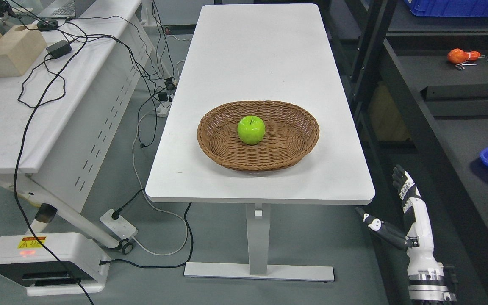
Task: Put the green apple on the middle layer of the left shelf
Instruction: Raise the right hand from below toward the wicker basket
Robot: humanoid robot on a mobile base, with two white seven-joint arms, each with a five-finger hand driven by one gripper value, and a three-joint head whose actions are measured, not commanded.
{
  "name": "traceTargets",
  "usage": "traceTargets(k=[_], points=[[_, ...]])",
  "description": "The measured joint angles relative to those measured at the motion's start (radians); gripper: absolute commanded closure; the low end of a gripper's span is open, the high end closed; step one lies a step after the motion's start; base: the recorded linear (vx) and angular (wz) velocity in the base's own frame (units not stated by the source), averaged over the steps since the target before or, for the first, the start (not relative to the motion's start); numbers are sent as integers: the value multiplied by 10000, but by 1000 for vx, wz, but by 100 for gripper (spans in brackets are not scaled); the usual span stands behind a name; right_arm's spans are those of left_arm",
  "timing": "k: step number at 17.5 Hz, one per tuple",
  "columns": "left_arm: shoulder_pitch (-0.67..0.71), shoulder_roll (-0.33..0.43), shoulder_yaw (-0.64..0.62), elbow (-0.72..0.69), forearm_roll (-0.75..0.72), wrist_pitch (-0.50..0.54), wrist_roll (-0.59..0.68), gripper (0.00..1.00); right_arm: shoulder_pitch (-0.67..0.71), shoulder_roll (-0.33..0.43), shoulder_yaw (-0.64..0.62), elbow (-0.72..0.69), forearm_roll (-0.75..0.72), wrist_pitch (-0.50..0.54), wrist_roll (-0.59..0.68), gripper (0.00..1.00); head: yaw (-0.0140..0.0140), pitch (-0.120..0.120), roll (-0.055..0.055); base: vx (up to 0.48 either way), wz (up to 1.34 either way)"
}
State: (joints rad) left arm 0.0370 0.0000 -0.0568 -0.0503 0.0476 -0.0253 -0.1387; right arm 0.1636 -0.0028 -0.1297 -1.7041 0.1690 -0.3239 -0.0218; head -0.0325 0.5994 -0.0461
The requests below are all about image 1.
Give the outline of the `white robot base unit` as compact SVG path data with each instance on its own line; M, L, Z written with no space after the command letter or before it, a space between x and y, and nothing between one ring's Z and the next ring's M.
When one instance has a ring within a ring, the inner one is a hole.
M0 275L25 287L30 297L97 293L104 289L109 256L80 233L0 237Z

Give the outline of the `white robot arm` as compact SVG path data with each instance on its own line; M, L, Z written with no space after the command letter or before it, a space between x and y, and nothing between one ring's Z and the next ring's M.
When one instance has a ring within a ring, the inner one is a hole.
M459 281L455 266L443 266L444 275L409 275L409 298L413 305L455 305Z

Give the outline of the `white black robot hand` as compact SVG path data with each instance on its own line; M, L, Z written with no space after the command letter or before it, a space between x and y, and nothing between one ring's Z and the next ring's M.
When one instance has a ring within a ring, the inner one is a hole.
M405 233L360 207L356 207L355 211L372 233L406 251L410 280L442 280L444 269L433 255L434 240L427 205L415 181L401 165L397 164L393 168L392 178L392 184L401 199Z

